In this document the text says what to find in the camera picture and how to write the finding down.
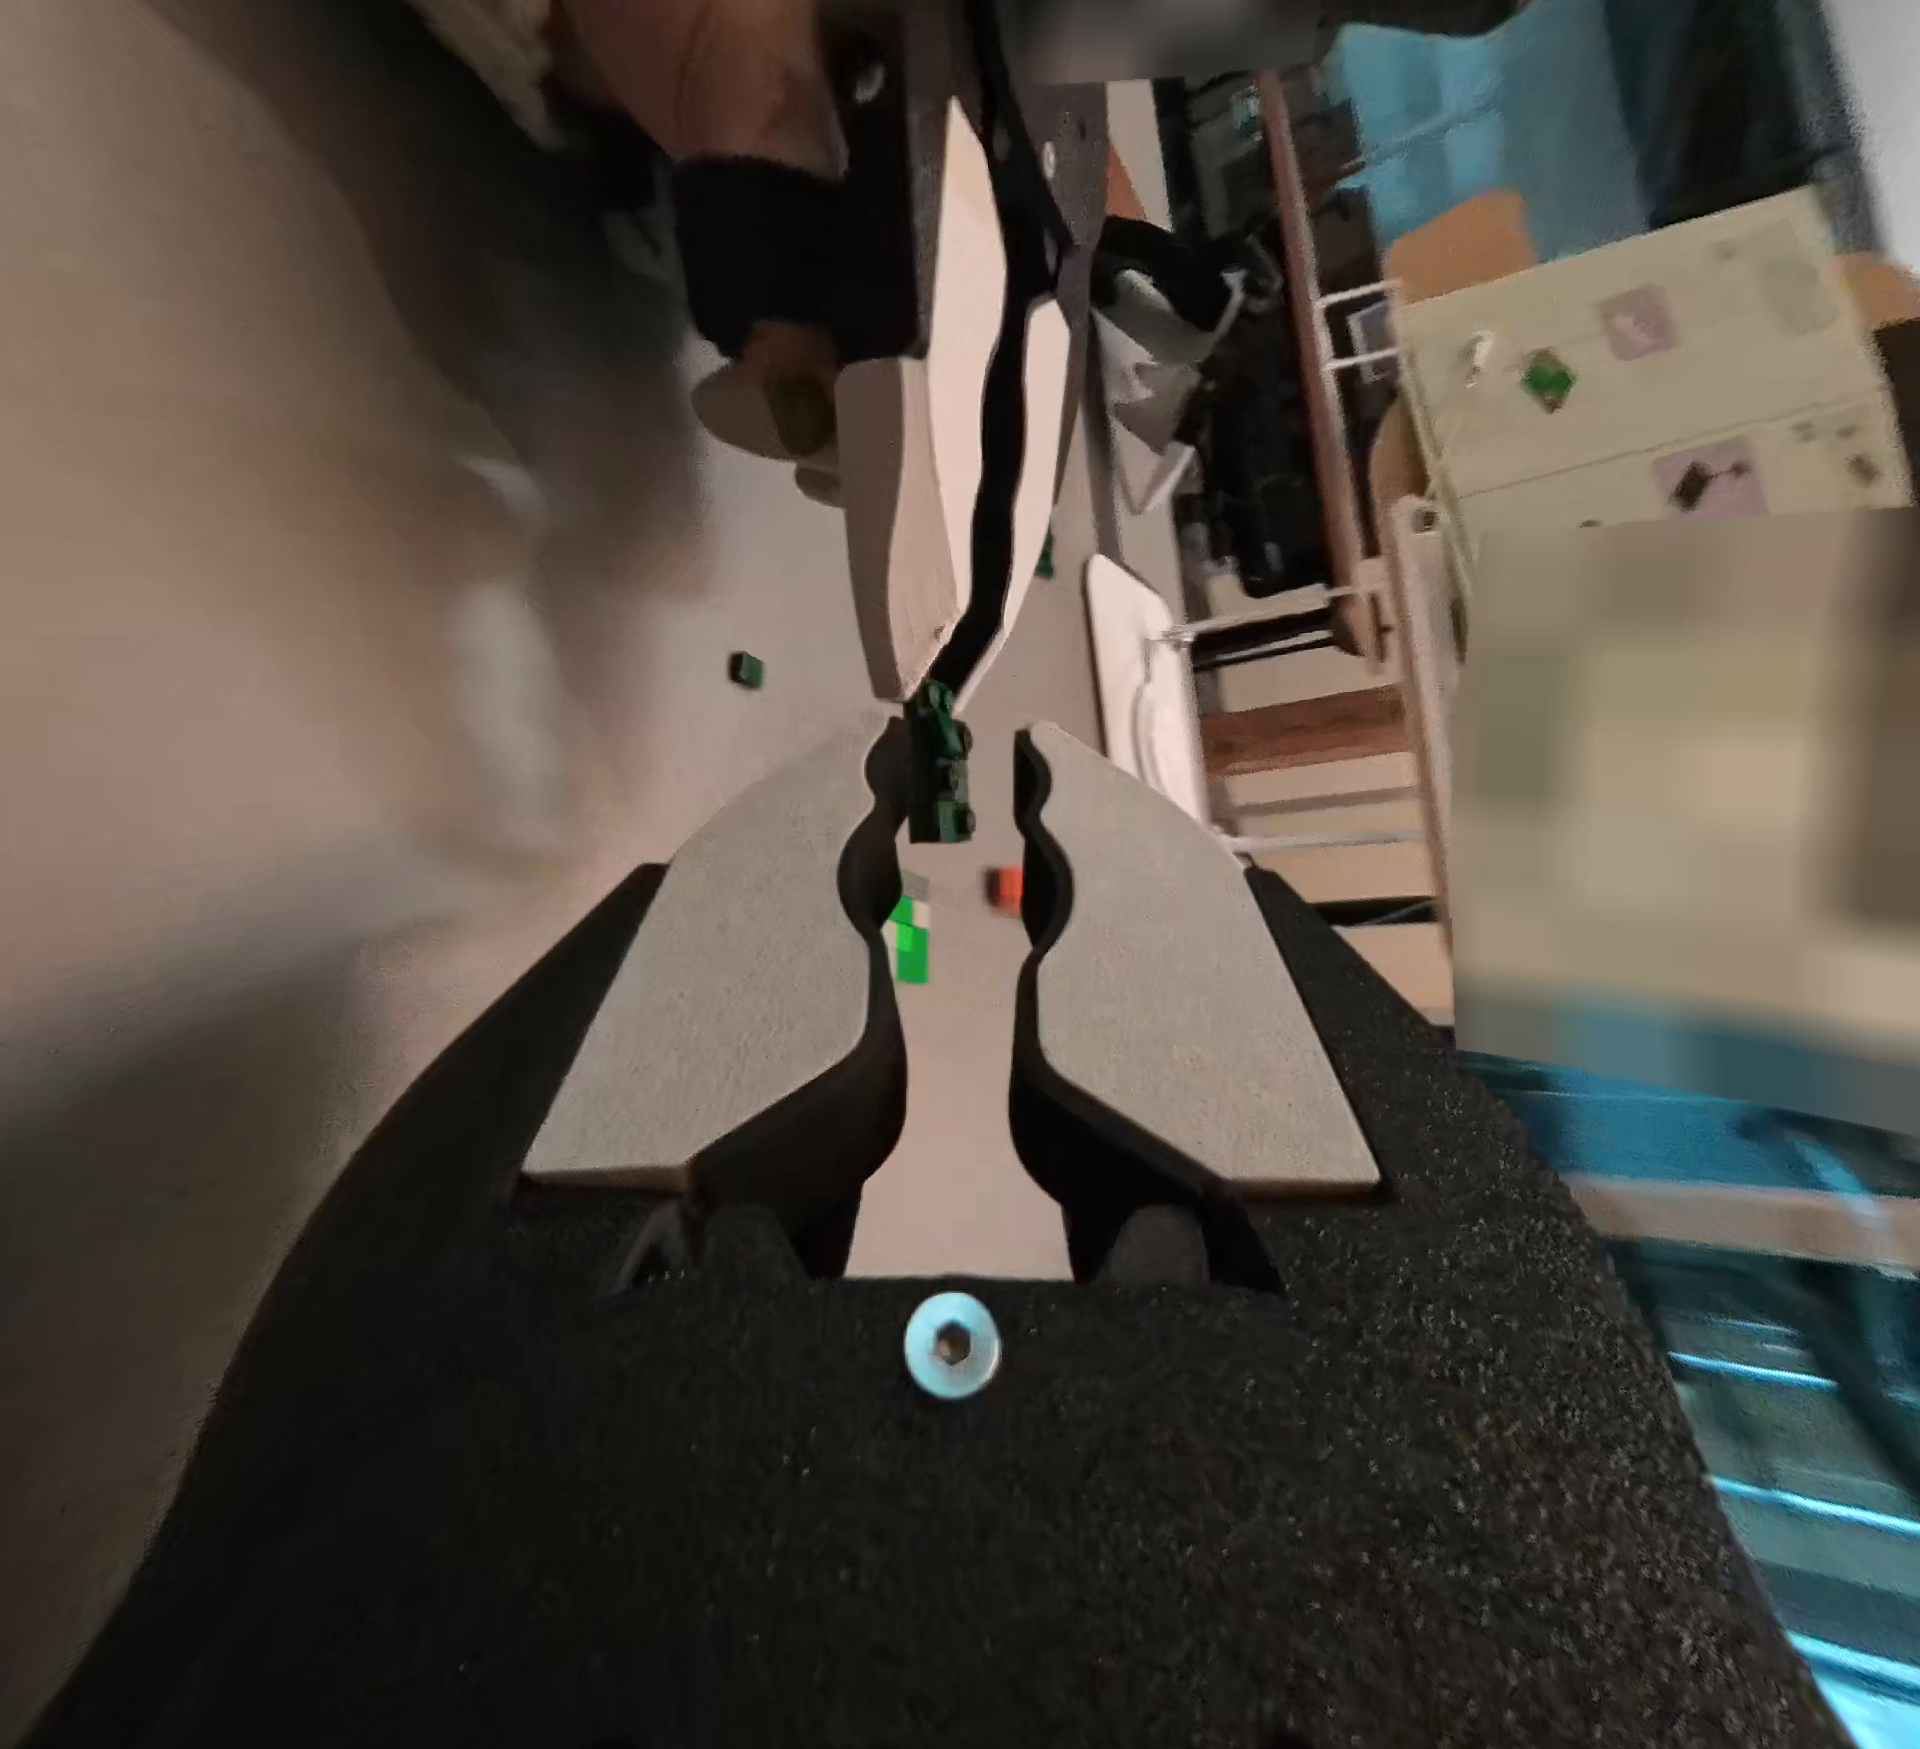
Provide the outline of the glass partition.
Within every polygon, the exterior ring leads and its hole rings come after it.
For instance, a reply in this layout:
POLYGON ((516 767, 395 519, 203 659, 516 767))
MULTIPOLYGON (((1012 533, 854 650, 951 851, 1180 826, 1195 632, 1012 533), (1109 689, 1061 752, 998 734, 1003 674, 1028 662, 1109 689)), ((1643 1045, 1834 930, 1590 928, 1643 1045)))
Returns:
POLYGON ((1539 0, 1484 38, 1349 27, 1329 75, 1379 247, 1493 188, 1561 260, 1799 186, 1839 250, 1877 242, 1824 0, 1539 0))

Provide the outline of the dark green lego plate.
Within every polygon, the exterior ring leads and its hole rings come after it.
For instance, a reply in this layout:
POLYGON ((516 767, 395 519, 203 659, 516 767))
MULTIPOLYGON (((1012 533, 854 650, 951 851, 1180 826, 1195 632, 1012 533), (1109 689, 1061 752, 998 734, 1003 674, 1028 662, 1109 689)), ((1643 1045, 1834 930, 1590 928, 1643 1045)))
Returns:
POLYGON ((902 705, 908 839, 963 847, 975 839, 973 729, 942 680, 926 680, 902 705))

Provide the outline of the clear plastic bag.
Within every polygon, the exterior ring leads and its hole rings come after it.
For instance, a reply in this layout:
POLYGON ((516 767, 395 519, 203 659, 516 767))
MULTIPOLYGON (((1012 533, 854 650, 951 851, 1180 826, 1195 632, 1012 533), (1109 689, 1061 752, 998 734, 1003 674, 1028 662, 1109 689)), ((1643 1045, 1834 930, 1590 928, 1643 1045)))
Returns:
POLYGON ((1115 481, 1130 516, 1168 506, 1198 462, 1212 367, 1245 306, 1240 269, 1160 223, 1105 219, 1091 257, 1091 332, 1115 481))

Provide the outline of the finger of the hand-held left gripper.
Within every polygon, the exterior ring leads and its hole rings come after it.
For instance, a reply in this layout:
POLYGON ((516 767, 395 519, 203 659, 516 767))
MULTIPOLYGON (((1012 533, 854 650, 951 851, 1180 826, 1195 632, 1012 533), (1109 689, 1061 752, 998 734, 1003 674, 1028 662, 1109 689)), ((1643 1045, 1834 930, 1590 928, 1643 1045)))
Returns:
POLYGON ((879 704, 920 689, 973 600, 1003 289, 989 153, 963 102, 948 102, 926 351, 853 364, 834 381, 853 607, 879 704))
POLYGON ((942 684, 968 711, 1003 650, 1049 538, 1068 433, 1073 334, 1055 297, 1003 328, 980 404, 980 481, 966 549, 973 586, 942 647, 942 684))

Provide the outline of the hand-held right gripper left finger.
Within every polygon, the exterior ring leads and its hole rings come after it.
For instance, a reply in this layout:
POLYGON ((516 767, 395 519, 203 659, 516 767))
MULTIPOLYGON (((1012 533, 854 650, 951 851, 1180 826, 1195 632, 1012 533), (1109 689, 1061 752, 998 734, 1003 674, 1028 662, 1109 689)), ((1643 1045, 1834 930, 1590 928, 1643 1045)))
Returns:
POLYGON ((884 928, 901 902, 908 729, 866 711, 734 795, 667 863, 567 1065, 524 1179, 760 1209, 844 1274, 908 1119, 884 928))

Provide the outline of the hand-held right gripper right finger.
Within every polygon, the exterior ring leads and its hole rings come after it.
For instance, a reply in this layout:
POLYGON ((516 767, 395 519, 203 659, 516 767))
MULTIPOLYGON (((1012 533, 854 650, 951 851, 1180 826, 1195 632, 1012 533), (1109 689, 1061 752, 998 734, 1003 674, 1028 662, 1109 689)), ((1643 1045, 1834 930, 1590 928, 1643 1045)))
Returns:
POLYGON ((1198 1274, 1273 1274, 1252 1209, 1383 1169, 1236 856, 1058 725, 1012 744, 1022 839, 1009 1135, 1068 1270, 1128 1227, 1198 1274))

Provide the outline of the person's left hand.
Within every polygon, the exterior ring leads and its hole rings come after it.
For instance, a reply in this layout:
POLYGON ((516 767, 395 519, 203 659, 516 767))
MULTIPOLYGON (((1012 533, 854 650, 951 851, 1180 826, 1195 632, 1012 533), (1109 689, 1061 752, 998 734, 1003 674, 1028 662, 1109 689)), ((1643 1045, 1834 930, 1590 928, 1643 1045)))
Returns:
POLYGON ((824 0, 558 3, 589 91, 663 153, 685 313, 725 359, 703 416, 734 446, 829 486, 847 142, 824 0))

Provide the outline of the white tray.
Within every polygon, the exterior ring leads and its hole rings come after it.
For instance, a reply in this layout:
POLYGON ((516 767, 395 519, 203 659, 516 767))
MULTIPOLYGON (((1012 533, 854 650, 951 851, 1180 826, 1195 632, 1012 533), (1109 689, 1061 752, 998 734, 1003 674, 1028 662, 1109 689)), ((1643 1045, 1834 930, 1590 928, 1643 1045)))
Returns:
POLYGON ((1212 830, 1187 645, 1167 600, 1095 553, 1083 572, 1109 760, 1212 830))

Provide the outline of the lego instruction booklet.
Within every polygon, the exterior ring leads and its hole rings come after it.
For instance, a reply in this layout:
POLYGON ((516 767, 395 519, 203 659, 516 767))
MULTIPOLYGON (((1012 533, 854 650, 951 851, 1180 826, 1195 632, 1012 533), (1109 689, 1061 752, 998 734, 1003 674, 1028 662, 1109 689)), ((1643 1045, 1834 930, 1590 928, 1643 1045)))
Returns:
POLYGON ((1880 343, 1812 188, 1539 260, 1484 190, 1387 260, 1399 395, 1453 544, 1908 510, 1880 343))

